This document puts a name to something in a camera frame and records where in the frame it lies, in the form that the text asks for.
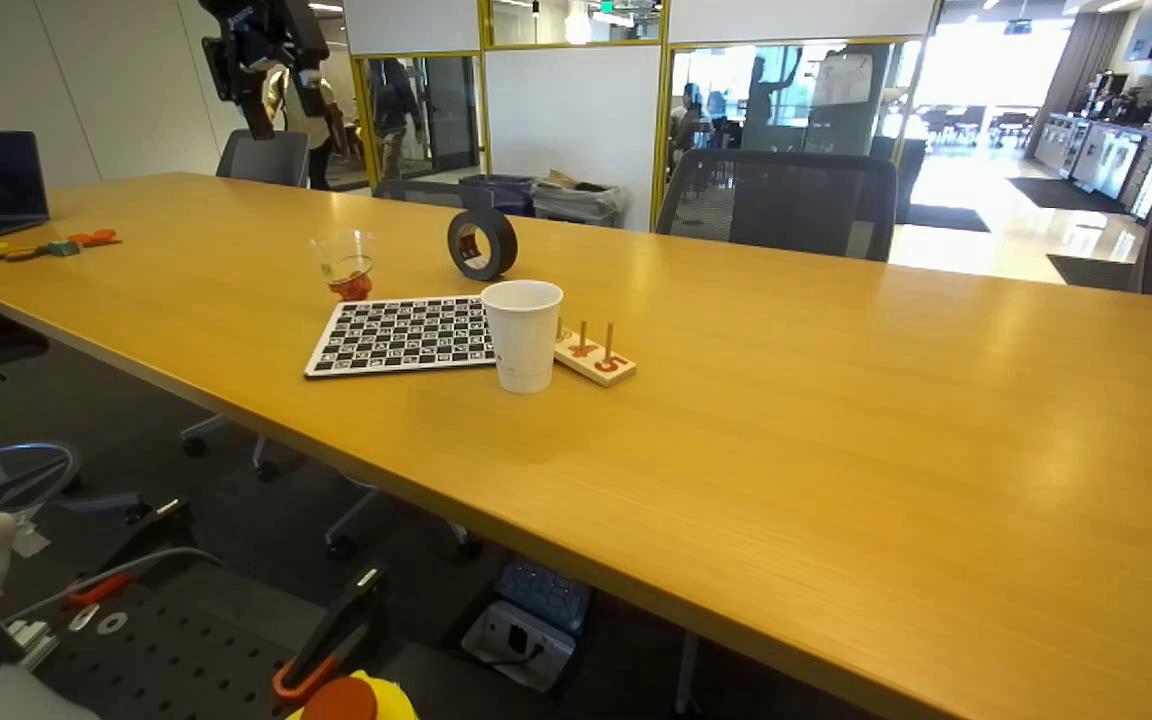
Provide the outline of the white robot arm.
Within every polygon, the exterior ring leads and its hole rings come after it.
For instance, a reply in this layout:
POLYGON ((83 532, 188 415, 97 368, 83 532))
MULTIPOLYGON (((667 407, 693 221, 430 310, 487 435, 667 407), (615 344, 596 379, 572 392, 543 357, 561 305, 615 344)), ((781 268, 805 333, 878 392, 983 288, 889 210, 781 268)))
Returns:
POLYGON ((310 0, 199 0, 217 20, 203 37, 203 62, 220 99, 231 99, 253 138, 272 138, 278 121, 266 109, 266 80, 286 70, 310 115, 329 115, 329 83, 322 64, 329 40, 310 0))

